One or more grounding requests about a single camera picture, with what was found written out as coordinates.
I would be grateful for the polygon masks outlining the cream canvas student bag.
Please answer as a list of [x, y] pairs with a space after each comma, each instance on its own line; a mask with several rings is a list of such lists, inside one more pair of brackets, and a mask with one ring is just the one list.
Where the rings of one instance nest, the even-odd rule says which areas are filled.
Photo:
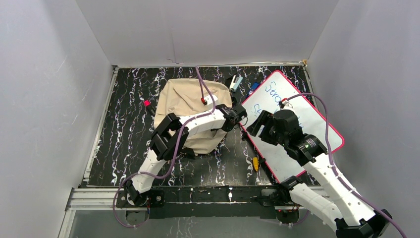
[[[204, 83], [213, 95], [217, 106], [232, 107], [230, 92], [224, 84], [207, 80]], [[209, 95], [206, 89], [201, 90], [198, 79], [168, 80], [158, 98], [154, 128], [157, 128], [164, 117], [170, 113], [181, 118], [210, 112], [212, 105], [206, 106], [202, 103], [202, 93], [205, 97]], [[192, 127], [193, 130], [186, 139], [183, 148], [192, 149], [196, 154], [208, 154], [215, 150], [227, 133], [222, 129], [225, 122], [223, 112], [215, 110], [213, 115], [188, 123], [186, 126]]]

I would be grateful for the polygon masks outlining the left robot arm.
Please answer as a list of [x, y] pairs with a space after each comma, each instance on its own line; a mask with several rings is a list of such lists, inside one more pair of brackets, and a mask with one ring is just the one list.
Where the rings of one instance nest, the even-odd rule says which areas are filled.
[[173, 160], [189, 137], [208, 130], [229, 132], [246, 117], [243, 106], [230, 108], [224, 104], [190, 116], [166, 115], [152, 134], [149, 150], [139, 171], [123, 183], [127, 198], [135, 206], [146, 204], [154, 179], [163, 179], [158, 175], [159, 171], [167, 161], [174, 166]]

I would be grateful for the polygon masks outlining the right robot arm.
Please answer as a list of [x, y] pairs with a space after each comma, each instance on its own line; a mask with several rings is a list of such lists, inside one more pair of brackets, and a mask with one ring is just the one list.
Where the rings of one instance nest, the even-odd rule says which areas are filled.
[[314, 135], [303, 133], [298, 117], [291, 110], [274, 114], [265, 110], [247, 127], [251, 136], [263, 142], [281, 145], [286, 154], [311, 174], [326, 199], [312, 191], [296, 176], [282, 182], [279, 200], [285, 205], [297, 203], [320, 218], [338, 238], [378, 238], [388, 228], [389, 214], [362, 201], [354, 188], [344, 185], [344, 176], [329, 161], [326, 147]]

